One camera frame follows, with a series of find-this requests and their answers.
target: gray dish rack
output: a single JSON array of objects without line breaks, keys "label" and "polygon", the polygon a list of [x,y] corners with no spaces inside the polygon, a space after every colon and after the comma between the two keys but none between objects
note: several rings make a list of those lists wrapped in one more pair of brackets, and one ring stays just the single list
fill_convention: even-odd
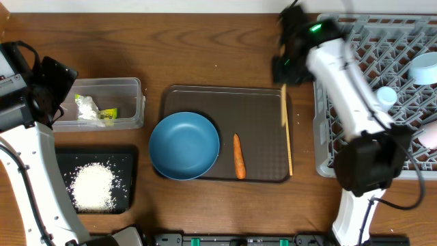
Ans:
[{"label": "gray dish rack", "polygon": [[[408,79],[410,62],[418,55],[437,51],[437,16],[377,14],[321,14],[318,20],[333,18],[346,33],[358,66],[374,91],[389,86],[397,102],[389,114],[396,124],[414,130],[437,120],[437,85],[414,85]],[[315,163],[323,177],[335,177],[335,155],[347,145],[341,122],[319,80],[314,82],[313,120]],[[417,131],[410,145],[413,157],[426,180],[437,180],[437,151],[423,147]],[[410,160],[405,161],[399,179],[417,179]]]}]

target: wooden table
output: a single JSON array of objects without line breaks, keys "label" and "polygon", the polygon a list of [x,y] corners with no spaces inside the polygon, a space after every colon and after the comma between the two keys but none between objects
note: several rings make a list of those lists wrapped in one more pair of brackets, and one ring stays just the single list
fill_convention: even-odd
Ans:
[{"label": "wooden table", "polygon": [[[292,98],[294,176],[284,184],[177,182],[152,170],[148,139],[158,122],[163,90],[173,84],[272,87],[277,52],[276,15],[232,14],[12,14],[3,41],[23,40],[40,56],[79,71],[80,78],[138,77],[147,98],[137,130],[57,133],[56,144],[134,144],[140,149],[137,190],[122,215],[81,215],[90,232],[110,233],[132,223],[146,230],[187,234],[294,234],[329,231],[341,188],[315,171],[313,85],[288,89]],[[385,198],[411,204],[415,181],[396,180]],[[24,245],[14,194],[0,168],[0,244]],[[373,234],[407,234],[413,245],[437,241],[437,182],[427,183],[420,208],[379,205]]]}]

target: blue plate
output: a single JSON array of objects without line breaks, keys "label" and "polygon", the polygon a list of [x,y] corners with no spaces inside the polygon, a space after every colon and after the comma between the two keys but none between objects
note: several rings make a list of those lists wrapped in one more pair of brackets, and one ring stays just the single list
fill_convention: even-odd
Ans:
[{"label": "blue plate", "polygon": [[159,122],[149,140],[150,158],[162,175],[190,180],[206,173],[219,155],[214,125],[197,113],[175,113]]}]

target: carrot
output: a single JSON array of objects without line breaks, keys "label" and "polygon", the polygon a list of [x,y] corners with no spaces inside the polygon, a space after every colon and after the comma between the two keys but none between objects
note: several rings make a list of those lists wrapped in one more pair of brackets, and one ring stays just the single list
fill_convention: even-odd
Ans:
[{"label": "carrot", "polygon": [[234,163],[235,172],[238,179],[246,178],[246,167],[244,166],[243,153],[241,151],[240,138],[237,133],[234,134]]}]

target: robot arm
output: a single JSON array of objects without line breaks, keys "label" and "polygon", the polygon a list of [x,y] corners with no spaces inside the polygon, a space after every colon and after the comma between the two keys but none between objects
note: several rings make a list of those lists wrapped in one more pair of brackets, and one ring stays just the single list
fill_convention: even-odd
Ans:
[{"label": "robot arm", "polygon": [[[18,46],[35,53],[33,68]],[[77,72],[27,44],[0,45],[0,160],[10,178],[28,245],[74,245],[90,239],[68,197],[51,124]]]},{"label": "robot arm", "polygon": [[412,131],[396,126],[365,82],[350,47],[331,20],[311,23],[297,6],[280,15],[281,44],[285,52],[272,61],[274,81],[298,85],[313,77],[321,81],[343,124],[349,145],[335,158],[334,169],[343,187],[337,219],[333,224],[336,245],[356,245],[369,240],[369,226],[376,206],[392,180],[400,175]]}]

